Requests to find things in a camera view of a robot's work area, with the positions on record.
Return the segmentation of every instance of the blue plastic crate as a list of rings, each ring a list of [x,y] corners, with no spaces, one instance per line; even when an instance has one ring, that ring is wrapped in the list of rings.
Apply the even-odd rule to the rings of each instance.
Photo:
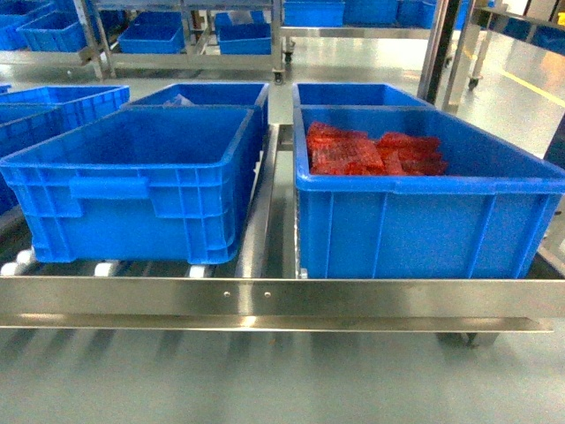
[[[299,83],[292,86],[295,107],[302,105],[427,106],[413,95],[389,84]]]
[[[223,55],[270,55],[271,26],[245,24],[224,26],[218,35]]]
[[[220,32],[222,27],[242,24],[265,24],[263,11],[229,11],[216,13],[214,18],[215,30]]]
[[[39,261],[229,261],[259,150],[252,110],[121,110],[0,161]]]
[[[55,10],[53,2],[8,1],[0,3],[0,15],[19,15],[26,21],[37,19]]]
[[[390,25],[396,21],[398,0],[345,0],[345,25]]]
[[[61,110],[50,106],[0,105],[0,157],[49,139],[63,132]],[[0,178],[0,214],[18,204],[16,196]]]
[[[0,4],[0,50],[25,48],[26,40],[16,30],[54,9],[53,3],[18,1]]]
[[[565,172],[431,108],[294,110],[301,266],[343,278],[519,278],[565,193]],[[311,175],[314,121],[436,136],[446,177]]]
[[[287,1],[284,3],[284,25],[289,27],[343,27],[344,10],[344,1]]]
[[[176,54],[185,48],[181,26],[131,25],[117,41],[130,54]]]
[[[396,21],[400,27],[419,27],[422,0],[399,0]]]
[[[129,100],[128,86],[47,86],[0,95],[0,103],[60,106],[67,130],[104,117]]]
[[[53,11],[17,29],[33,51],[74,52],[87,45],[76,15]]]
[[[565,31],[563,30],[550,27],[539,28],[531,42],[542,49],[565,55]]]
[[[173,84],[126,106],[176,106],[173,102],[182,95],[196,106],[221,105],[255,108],[264,130],[268,125],[268,84],[262,82],[190,82]]]
[[[420,26],[423,28],[431,28],[433,24],[433,15],[435,14],[435,0],[425,0],[422,2],[420,9]],[[465,18],[467,17],[467,10],[469,9],[469,0],[462,0],[457,14],[456,30],[463,29]]]
[[[0,15],[0,50],[18,50],[26,46],[26,40],[16,31],[25,23],[25,16]]]
[[[181,27],[183,18],[180,11],[144,11],[133,21],[133,25]]]

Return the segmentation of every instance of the stainless steel frame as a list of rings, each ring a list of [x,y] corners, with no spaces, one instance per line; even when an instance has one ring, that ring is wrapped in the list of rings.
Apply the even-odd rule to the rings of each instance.
[[[535,34],[540,28],[551,27],[565,31],[563,26],[515,15],[499,8],[478,8],[473,10],[472,13],[470,10],[468,16],[470,16],[470,18],[467,19],[459,39],[456,57],[449,75],[448,89],[443,100],[442,108],[450,113],[456,113],[461,102],[461,96],[463,95],[467,78],[470,76],[472,55],[477,47],[478,34],[481,29],[486,28],[489,32],[503,34],[529,44],[532,44],[535,40]],[[516,23],[519,23],[519,25],[524,26],[526,29],[519,33],[512,31],[511,27]],[[476,69],[471,75],[472,78],[478,78],[479,76],[478,73],[480,73],[482,61],[486,56],[489,41],[490,36],[488,36],[481,45]]]
[[[475,333],[548,332],[547,318],[565,317],[565,280],[541,255],[536,267],[552,279],[261,278],[276,152],[291,137],[288,125],[271,125],[236,278],[0,277],[0,327],[463,332],[476,343]],[[13,234],[20,212],[0,224]],[[299,268],[298,244],[296,253]]]
[[[272,71],[275,74],[276,82],[283,82],[283,51],[280,37],[281,27],[281,0],[265,2],[263,7],[272,12],[271,22],[271,55],[209,55],[206,54],[206,46],[212,34],[211,23],[207,20],[207,28],[200,35],[196,42],[193,38],[194,31],[190,20],[190,11],[193,10],[218,10],[218,9],[241,9],[249,7],[241,1],[219,2],[218,5],[195,4],[193,1],[176,0],[173,2],[131,2],[124,7],[123,1],[101,0],[94,1],[96,13],[100,10],[144,10],[144,11],[181,11],[185,26],[185,52],[177,55],[132,55],[124,54],[119,50],[119,46],[110,46],[107,40],[102,38],[104,51],[108,57],[109,68],[113,75],[116,69],[176,69],[176,70],[254,70]],[[101,21],[98,21],[98,28],[104,34]]]

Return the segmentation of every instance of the crate handle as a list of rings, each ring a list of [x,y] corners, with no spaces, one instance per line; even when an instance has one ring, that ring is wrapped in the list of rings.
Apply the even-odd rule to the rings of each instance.
[[[149,181],[139,177],[74,177],[70,181],[73,199],[128,201],[149,199]]]

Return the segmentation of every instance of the metal shelf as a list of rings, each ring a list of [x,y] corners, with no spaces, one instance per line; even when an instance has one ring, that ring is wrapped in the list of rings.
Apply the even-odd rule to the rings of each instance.
[[[419,28],[365,28],[358,26],[343,26],[336,28],[282,26],[281,36],[427,40],[430,36],[430,30]]]
[[[0,51],[0,64],[41,64],[48,66],[83,66],[94,58],[92,49],[85,47],[76,53],[14,50]]]

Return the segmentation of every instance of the epoxy floor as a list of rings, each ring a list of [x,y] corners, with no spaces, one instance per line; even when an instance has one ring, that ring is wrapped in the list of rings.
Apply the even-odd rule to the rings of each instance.
[[[421,41],[297,39],[290,81],[389,82],[416,92]],[[459,116],[543,155],[565,109],[565,57],[495,35]],[[139,98],[192,72],[129,72]],[[201,72],[199,80],[268,80]],[[96,83],[92,70],[0,67],[15,88]],[[543,95],[532,90],[536,87]],[[290,84],[270,120],[291,121]],[[279,155],[269,274],[292,263],[290,154]],[[1,423],[563,423],[565,322],[463,348],[432,334],[0,330]]]

